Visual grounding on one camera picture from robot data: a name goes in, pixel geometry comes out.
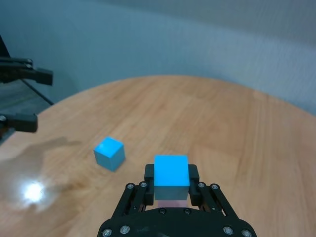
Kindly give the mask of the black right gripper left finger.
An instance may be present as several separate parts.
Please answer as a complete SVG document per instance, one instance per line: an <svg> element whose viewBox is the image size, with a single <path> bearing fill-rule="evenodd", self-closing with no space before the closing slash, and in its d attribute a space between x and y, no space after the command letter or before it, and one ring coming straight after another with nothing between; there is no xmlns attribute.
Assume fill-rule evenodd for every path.
<svg viewBox="0 0 316 237"><path fill-rule="evenodd" d="M144 212L147 206L154 204L154 165L146 164L144 181L138 185L128 183L112 215L123 217Z"/></svg>

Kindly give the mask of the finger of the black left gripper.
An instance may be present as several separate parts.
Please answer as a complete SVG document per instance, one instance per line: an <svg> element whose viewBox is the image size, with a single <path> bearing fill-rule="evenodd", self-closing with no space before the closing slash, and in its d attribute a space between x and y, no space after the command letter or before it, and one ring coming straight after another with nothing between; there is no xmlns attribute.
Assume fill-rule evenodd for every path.
<svg viewBox="0 0 316 237"><path fill-rule="evenodd" d="M35 133L38 129L38 116L35 114L1 114L1 129L14 129L19 132Z"/></svg>
<svg viewBox="0 0 316 237"><path fill-rule="evenodd" d="M19 79L31 79L39 84L52 85L53 72L42 68L34 69L31 59L1 58L1 83L10 83Z"/></svg>

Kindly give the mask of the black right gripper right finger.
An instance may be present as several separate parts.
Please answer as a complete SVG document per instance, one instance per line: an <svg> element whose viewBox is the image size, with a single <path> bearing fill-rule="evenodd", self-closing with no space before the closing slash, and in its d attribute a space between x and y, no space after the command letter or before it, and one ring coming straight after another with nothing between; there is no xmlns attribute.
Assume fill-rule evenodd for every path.
<svg viewBox="0 0 316 237"><path fill-rule="evenodd" d="M197 206L200 211L220 213L223 216L237 218L238 216L228 202L218 184L206 185L199 180L198 168L189 164L189 195L192 206Z"/></svg>

